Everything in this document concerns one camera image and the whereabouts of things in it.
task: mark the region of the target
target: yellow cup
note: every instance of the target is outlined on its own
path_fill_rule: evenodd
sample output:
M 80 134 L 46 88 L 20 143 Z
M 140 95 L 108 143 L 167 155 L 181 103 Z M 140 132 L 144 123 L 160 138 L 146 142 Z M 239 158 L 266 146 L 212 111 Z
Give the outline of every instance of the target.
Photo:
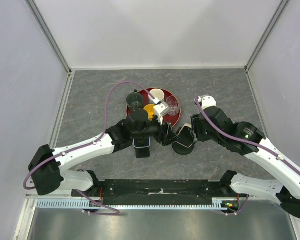
M 155 107 L 154 104 L 148 104 L 147 106 L 145 106 L 143 108 L 148 113 L 148 118 L 150 121 L 152 121 L 152 119 L 154 118 L 154 115 L 155 115 L 154 107 Z

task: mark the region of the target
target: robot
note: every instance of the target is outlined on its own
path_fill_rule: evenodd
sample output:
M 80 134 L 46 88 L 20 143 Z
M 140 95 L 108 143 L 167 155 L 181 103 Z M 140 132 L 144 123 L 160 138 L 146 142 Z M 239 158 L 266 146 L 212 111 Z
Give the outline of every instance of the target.
M 163 116 L 169 112 L 165 102 L 156 101 L 154 118 L 137 109 L 126 119 L 109 127 L 100 135 L 80 143 L 51 149 L 41 146 L 28 166 L 24 188 L 36 189 L 38 195 L 71 190 L 73 197 L 84 192 L 88 199 L 99 197 L 105 205 L 201 205 L 212 198 L 256 196 L 281 206 L 287 213 L 300 218 L 300 167 L 282 154 L 249 122 L 233 123 L 217 108 L 210 95 L 195 95 L 199 113 L 191 116 L 174 132 Z M 136 143 L 153 137 L 163 147 L 172 145 L 181 155 L 190 154 L 201 142 L 214 141 L 227 150 L 245 156 L 268 171 L 276 180 L 261 180 L 228 170 L 220 181 L 209 180 L 99 180 L 93 171 L 73 171 L 72 167 L 92 158 L 116 154 Z M 136 148 L 137 156 L 147 150 Z M 32 177 L 33 187 L 27 186 Z

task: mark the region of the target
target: round tray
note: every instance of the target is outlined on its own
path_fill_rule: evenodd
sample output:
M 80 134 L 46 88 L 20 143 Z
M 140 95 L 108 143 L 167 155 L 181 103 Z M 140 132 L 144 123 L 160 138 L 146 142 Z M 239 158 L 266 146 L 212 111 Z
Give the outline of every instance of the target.
M 162 89 L 162 88 L 158 88 L 158 87 L 152 87 L 152 88 L 147 88 L 147 90 L 150 92 L 152 89 L 160 89 L 164 92 L 164 100 L 167 100 L 168 97 L 170 96 L 174 96 L 171 92 L 165 90 L 165 89 Z M 146 106 L 149 104 L 149 97 L 148 97 L 148 94 L 146 93 L 145 90 L 141 90 L 139 91 L 139 93 L 142 95 L 143 97 L 143 106 Z M 126 115 L 129 115 L 131 113 L 130 109 L 128 108 L 128 106 L 126 106 Z M 175 116 L 170 116 L 169 114 L 165 115 L 163 117 L 163 120 L 167 123 L 167 122 L 170 122 L 171 123 L 171 126 L 174 127 L 177 122 L 179 121 L 180 119 L 180 115 L 181 115 L 181 108 L 180 108 L 180 111 L 177 115 Z

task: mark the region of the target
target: reflective metal surface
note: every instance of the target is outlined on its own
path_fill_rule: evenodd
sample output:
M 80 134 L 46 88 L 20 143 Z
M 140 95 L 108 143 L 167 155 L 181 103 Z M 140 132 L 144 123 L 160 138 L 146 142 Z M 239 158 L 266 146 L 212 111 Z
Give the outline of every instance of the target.
M 278 206 L 249 201 L 238 216 L 204 210 L 122 210 L 120 216 L 37 209 L 28 240 L 295 240 Z

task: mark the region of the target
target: white panel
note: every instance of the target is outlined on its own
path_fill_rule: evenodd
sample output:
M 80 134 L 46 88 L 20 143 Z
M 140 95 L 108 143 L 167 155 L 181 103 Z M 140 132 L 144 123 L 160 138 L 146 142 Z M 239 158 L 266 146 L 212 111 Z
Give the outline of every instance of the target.
M 288 4 L 250 77 L 271 141 L 300 166 L 300 0 Z
M 244 66 L 280 0 L 36 0 L 72 68 Z
M 12 239 L 22 184 L 49 141 L 67 74 L 22 0 L 0 1 L 0 240 Z

